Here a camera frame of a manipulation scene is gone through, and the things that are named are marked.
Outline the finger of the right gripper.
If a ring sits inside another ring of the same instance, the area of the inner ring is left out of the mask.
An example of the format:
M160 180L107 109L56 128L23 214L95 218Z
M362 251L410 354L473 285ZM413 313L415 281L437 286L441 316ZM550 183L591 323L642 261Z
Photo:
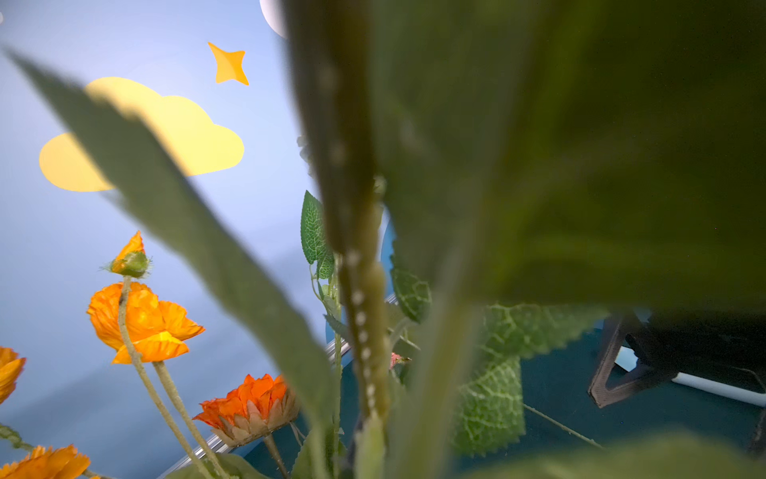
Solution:
M598 408L676 378L676 360L634 313L613 315L604 322L596 369L588 395Z

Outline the peach pink rose stem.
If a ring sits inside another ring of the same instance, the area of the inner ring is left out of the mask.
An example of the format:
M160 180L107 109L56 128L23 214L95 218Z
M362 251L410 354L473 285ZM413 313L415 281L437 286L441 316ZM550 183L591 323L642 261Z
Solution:
M761 1L287 1L361 426L327 354L147 122L10 52L118 190L283 372L310 478L436 478L473 303L765 311Z

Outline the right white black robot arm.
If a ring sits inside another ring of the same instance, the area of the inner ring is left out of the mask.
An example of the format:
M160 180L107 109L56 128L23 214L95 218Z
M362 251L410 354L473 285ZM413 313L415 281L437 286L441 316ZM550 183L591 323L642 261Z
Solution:
M704 392L765 405L765 315L635 311L604 321L588 395L604 408L678 379Z

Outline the magenta rose stem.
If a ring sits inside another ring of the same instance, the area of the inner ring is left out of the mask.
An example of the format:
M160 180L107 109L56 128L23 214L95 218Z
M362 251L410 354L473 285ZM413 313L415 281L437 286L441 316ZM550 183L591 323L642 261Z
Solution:
M526 433L522 361L566 348L606 319L602 305L473 303L464 319L477 325L471 372L458 388L452 445L486 455Z

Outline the pale blue white flower stem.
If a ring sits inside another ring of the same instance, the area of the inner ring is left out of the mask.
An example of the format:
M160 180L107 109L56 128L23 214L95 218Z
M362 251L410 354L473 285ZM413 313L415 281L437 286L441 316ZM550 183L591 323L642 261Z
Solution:
M309 265L312 291L324 306L325 320L334 334L332 352L337 399L334 405L333 417L335 423L339 424L343 375L342 351L344 345L348 345L346 341L347 326L342 321L335 254L325 239L322 205L319 199L309 193L309 191L305 192L302 202L300 241L303 255Z

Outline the orange gerbera flower stem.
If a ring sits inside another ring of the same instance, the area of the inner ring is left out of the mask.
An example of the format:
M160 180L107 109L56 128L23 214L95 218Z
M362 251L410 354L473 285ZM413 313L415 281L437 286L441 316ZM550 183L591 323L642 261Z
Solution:
M261 439L282 477L288 478L272 436L275 431L293 424L298 415L299 404L281 375L253 378L249 374L226 397L202 402L201 412L193 420L209 425L217 438L231 448Z

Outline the orange poppy flower stem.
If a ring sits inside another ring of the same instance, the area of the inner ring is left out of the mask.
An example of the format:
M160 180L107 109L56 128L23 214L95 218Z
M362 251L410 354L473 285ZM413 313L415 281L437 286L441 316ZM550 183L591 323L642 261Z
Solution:
M108 267L111 273L121 275L123 281L95 293L87 313L99 339L115 349L113 363L135 367L163 419L193 462L193 470L205 478L227 478L229 475L223 465L193 424L165 366L166 360L188 353L186 341L203 333L205 328L191 321L183 307L171 301L161 301L149 287L139 282L149 266L142 235L136 233ZM155 367L167 396L199 446L203 447L207 462L195 456L189 441L153 387L145 369L146 363Z

